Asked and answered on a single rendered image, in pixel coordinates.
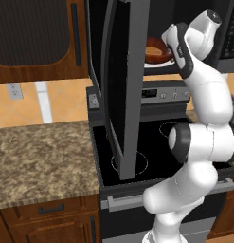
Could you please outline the grey wall outlet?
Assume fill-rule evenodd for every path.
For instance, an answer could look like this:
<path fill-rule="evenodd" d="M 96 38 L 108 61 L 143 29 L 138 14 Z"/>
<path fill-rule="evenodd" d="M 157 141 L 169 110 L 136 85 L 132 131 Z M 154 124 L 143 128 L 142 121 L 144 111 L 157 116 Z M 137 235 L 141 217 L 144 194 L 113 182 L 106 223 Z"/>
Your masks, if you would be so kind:
<path fill-rule="evenodd" d="M 11 100 L 21 100 L 24 98 L 22 88 L 19 83 L 6 84 L 9 98 Z"/>

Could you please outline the black and steel stove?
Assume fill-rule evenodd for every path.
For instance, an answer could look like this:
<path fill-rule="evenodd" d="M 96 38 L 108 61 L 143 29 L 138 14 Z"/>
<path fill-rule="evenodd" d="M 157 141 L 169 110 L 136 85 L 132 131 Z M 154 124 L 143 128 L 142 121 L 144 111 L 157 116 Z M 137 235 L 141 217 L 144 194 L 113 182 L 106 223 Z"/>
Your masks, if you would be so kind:
<path fill-rule="evenodd" d="M 98 109 L 89 107 L 89 95 L 95 88 L 87 90 L 88 115 L 94 156 L 99 177 L 99 216 L 102 243 L 142 243 L 145 234 L 153 227 L 155 215 L 144 205 L 128 210 L 110 212 L 102 210 L 100 202 L 108 196 L 120 198 L 142 195 L 146 189 L 175 175 L 182 164 L 177 161 L 169 147 L 171 129 L 181 123 L 197 123 L 186 114 L 186 103 L 190 94 L 181 81 L 146 82 L 142 88 L 141 112 L 138 127 L 135 176 L 120 179 L 117 164 L 108 140 L 103 116 Z M 233 162 L 215 162 L 218 181 L 234 178 Z M 205 243 L 209 231 L 225 202 L 226 193 L 205 195 L 204 202 L 194 208 L 181 221 L 179 232 L 188 243 Z"/>

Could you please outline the wooden base cupboard door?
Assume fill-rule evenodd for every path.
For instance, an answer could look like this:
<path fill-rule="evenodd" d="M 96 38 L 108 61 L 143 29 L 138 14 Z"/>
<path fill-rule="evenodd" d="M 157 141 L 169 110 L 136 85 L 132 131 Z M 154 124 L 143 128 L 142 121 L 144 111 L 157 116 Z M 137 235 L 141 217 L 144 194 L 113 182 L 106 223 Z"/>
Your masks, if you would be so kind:
<path fill-rule="evenodd" d="M 90 216 L 95 218 L 97 243 L 101 243 L 95 214 L 29 221 L 10 226 L 9 230 L 15 243 L 92 243 Z"/>

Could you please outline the wooden drawer front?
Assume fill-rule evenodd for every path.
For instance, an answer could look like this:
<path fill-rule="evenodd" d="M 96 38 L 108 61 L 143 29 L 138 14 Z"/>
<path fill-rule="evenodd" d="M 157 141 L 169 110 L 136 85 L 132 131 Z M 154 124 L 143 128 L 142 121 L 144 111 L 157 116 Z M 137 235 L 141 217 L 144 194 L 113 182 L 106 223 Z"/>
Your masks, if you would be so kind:
<path fill-rule="evenodd" d="M 58 207 L 61 203 L 64 204 L 64 210 L 48 214 L 38 214 L 38 208 Z M 2 209 L 3 218 L 9 225 L 25 222 L 28 220 L 38 220 L 39 218 L 47 218 L 56 215 L 72 215 L 95 211 L 99 208 L 99 196 L 79 196 L 67 199 L 42 202 L 31 205 L 17 206 L 7 209 Z"/>

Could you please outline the black microwave oven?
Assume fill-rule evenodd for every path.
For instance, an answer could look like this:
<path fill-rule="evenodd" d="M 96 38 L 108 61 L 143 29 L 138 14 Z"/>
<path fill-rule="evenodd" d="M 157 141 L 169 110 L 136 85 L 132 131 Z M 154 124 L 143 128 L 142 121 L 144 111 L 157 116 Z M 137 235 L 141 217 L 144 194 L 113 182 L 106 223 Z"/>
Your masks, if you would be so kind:
<path fill-rule="evenodd" d="M 205 63 L 221 73 L 234 73 L 234 0 L 150 0 L 148 37 L 160 38 L 170 24 L 189 25 L 207 9 L 216 12 L 222 24 Z"/>

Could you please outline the wooden base cupboard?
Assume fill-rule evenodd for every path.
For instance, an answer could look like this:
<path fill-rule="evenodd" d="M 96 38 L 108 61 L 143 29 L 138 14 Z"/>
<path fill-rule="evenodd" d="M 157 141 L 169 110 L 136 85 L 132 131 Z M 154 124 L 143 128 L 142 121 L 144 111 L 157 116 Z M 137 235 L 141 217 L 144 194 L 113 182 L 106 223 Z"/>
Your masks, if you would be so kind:
<path fill-rule="evenodd" d="M 216 218 L 207 239 L 234 234 L 234 191 L 227 194 L 226 202 Z"/>

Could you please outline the dark grey microwave door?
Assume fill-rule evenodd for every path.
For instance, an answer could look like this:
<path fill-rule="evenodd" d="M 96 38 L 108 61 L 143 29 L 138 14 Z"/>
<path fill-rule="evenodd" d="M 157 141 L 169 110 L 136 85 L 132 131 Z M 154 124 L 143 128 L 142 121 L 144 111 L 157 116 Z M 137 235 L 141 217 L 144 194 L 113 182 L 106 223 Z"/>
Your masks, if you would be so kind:
<path fill-rule="evenodd" d="M 135 176 L 150 0 L 85 0 L 90 78 L 120 179 Z"/>

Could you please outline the white microwave turntable plate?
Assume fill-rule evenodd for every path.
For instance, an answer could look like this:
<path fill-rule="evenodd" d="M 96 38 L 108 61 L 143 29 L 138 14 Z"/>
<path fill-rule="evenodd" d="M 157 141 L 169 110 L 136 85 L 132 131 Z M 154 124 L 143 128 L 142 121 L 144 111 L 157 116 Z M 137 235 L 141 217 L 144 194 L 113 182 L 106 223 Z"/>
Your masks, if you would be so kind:
<path fill-rule="evenodd" d="M 165 62 L 165 63 L 159 63 L 159 64 L 144 64 L 144 68 L 162 68 L 162 67 L 166 67 L 166 66 L 171 66 L 174 65 L 175 61 L 173 59 L 170 59 L 169 61 Z"/>

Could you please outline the wooden glass-panel cupboard door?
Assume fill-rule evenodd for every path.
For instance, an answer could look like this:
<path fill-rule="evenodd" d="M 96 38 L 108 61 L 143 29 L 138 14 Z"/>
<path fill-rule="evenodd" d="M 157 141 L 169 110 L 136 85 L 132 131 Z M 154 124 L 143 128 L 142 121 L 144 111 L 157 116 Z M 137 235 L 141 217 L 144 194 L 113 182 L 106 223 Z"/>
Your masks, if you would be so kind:
<path fill-rule="evenodd" d="M 71 4 L 77 4 L 81 66 Z M 0 84 L 88 76 L 84 0 L 0 0 Z"/>

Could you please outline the brown bowl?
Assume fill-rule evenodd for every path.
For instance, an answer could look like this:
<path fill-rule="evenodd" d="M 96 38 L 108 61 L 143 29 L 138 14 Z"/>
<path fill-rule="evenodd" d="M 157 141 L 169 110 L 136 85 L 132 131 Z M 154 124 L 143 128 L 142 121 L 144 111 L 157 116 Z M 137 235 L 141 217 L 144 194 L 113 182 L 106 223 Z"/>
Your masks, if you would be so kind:
<path fill-rule="evenodd" d="M 156 58 L 156 57 L 148 57 L 145 55 L 145 62 L 147 64 L 159 64 L 165 63 L 172 58 L 172 53 L 168 50 L 167 46 L 163 42 L 161 38 L 153 38 L 148 37 L 146 42 L 146 47 L 157 47 L 166 51 L 166 55 L 164 57 Z"/>

